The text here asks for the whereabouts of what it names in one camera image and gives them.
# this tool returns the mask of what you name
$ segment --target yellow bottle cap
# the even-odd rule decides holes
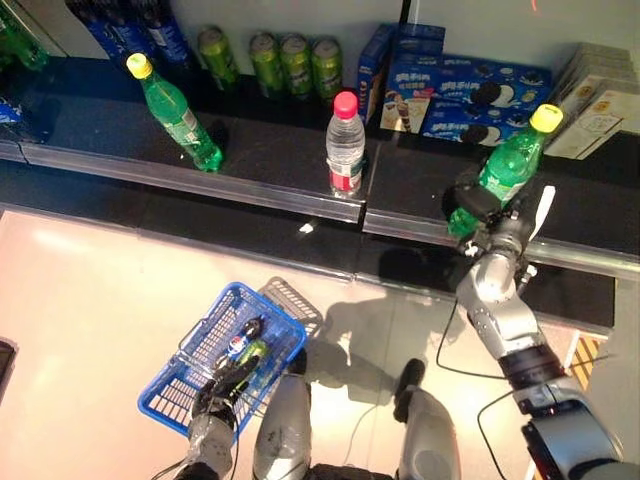
[[[531,126],[542,133],[553,132],[560,122],[562,122],[562,110],[548,103],[540,105],[529,119]]]
[[[138,80],[147,78],[153,72],[153,65],[142,53],[134,53],[127,58],[127,68]]]

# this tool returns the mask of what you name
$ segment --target blue shopping basket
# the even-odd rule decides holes
[[[304,346],[307,336],[300,323],[238,282],[222,291],[205,317],[180,342],[175,355],[144,389],[138,398],[140,411],[186,436],[195,396],[213,376],[211,365],[245,323],[259,315],[266,318],[260,338],[269,346],[269,353],[234,406],[239,435],[278,376]]]

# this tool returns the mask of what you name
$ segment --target green can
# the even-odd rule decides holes
[[[313,79],[307,40],[297,33],[284,37],[280,43],[280,60],[291,95],[299,100],[309,98],[313,91]]]
[[[280,65],[278,43],[273,35],[266,32],[254,35],[249,43],[249,55],[262,95],[267,98],[282,98],[284,75]]]
[[[233,59],[229,40],[218,27],[210,27],[198,35],[198,50],[216,85],[223,92],[238,87],[238,66]]]
[[[313,83],[320,98],[332,102],[342,90],[342,52],[333,38],[322,38],[313,45],[311,56]]]

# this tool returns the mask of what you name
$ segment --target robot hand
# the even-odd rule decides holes
[[[189,450],[175,480],[219,480],[231,470],[231,447],[237,428],[233,405],[260,357],[216,375],[200,389],[191,409]]]

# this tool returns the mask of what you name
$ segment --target black shelf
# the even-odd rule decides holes
[[[138,82],[101,60],[53,62],[34,83],[24,102],[51,112],[54,127],[46,143],[24,143],[22,150],[34,165],[358,222],[364,193],[341,199],[329,188],[326,107],[262,99],[251,79],[233,97],[204,76],[192,85],[185,93],[196,115],[226,147],[217,174],[196,170],[149,113]],[[371,140],[368,151],[375,150]],[[361,192],[367,188],[365,176]]]
[[[453,246],[442,196],[485,151],[415,135],[381,142],[366,232]],[[536,177],[556,198],[528,255],[543,263],[634,277],[640,272],[638,137],[619,134],[584,161],[544,157]]]
[[[0,212],[3,208],[445,296],[469,266],[452,249],[362,233],[358,225],[0,160]],[[306,224],[311,232],[300,230]],[[542,267],[525,298],[547,317],[606,333],[613,327],[614,282],[602,275]]]
[[[136,80],[92,59],[55,60],[31,82],[23,102],[52,125],[51,137],[44,144],[0,143],[0,156],[314,218],[351,224],[364,219],[365,232],[454,245],[442,194],[485,151],[381,131],[374,117],[362,189],[354,198],[336,198],[325,162],[326,106],[269,101],[251,77],[243,77],[232,96],[218,92],[204,73],[183,90],[225,146],[227,160],[218,174],[192,167],[150,115]],[[536,181],[555,185],[558,193],[529,246],[532,260],[637,278],[639,150],[637,136],[618,134],[584,161],[543,159]]]

